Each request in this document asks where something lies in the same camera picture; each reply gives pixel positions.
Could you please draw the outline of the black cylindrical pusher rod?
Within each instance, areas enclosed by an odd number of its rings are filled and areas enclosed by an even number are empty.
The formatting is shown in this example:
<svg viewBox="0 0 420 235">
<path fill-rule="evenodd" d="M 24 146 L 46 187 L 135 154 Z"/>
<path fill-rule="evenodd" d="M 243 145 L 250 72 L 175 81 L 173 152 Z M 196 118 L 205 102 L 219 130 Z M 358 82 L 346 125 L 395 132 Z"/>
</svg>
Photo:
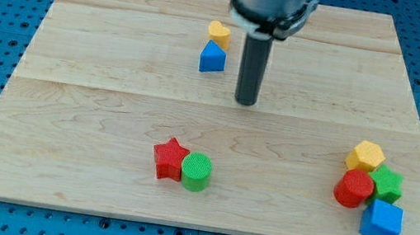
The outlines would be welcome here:
<svg viewBox="0 0 420 235">
<path fill-rule="evenodd" d="M 272 45 L 272 38 L 259 40 L 246 36 L 234 92 L 239 104 L 252 106 L 257 102 Z"/>
</svg>

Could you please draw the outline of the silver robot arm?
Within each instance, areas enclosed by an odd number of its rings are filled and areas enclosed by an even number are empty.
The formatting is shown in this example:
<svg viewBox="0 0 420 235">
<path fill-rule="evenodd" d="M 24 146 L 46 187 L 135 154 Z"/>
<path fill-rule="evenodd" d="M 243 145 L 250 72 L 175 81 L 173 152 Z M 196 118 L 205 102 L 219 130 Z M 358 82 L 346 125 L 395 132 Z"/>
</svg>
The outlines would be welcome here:
<svg viewBox="0 0 420 235">
<path fill-rule="evenodd" d="M 319 0 L 230 0 L 230 16 L 246 33 L 234 92 L 240 105 L 257 102 L 273 42 L 303 29 L 318 4 Z"/>
</svg>

